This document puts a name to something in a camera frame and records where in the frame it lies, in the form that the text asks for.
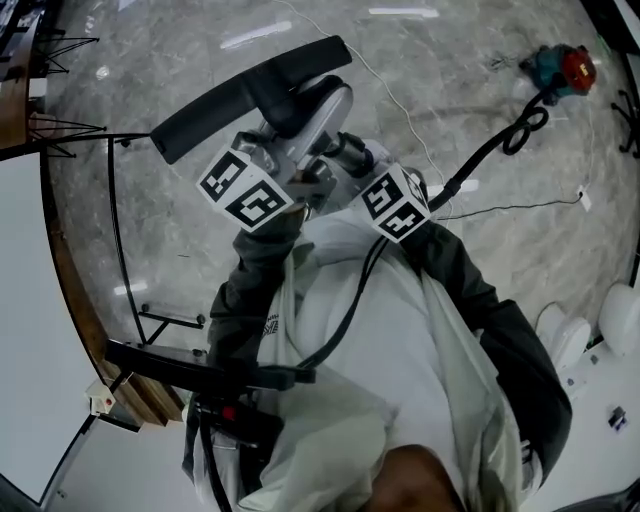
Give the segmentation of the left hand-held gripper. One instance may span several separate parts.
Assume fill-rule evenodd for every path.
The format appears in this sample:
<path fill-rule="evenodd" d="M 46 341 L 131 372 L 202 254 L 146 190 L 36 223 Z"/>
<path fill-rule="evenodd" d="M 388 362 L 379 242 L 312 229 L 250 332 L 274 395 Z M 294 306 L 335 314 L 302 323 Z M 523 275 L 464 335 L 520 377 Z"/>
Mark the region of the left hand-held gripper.
<path fill-rule="evenodd" d="M 275 140 L 249 131 L 223 146 L 196 182 L 214 211 L 253 232 L 294 205 L 319 211 L 333 192 L 333 173 L 320 159 L 297 163 L 339 147 L 339 132 L 353 105 L 341 78 L 326 75 L 305 83 L 296 99 L 304 124 L 292 139 L 292 159 Z"/>

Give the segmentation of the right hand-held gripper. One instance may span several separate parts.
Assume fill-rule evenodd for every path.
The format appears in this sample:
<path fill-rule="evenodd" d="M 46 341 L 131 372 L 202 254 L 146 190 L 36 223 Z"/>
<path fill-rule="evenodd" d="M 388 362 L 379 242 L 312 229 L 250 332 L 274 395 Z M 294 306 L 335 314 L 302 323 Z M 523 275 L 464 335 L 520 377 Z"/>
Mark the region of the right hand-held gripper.
<path fill-rule="evenodd" d="M 359 212 L 381 235 L 400 243 L 430 217 L 420 180 L 400 164 L 390 166 L 390 152 L 378 141 L 365 139 L 365 168 L 381 173 L 359 195 Z"/>

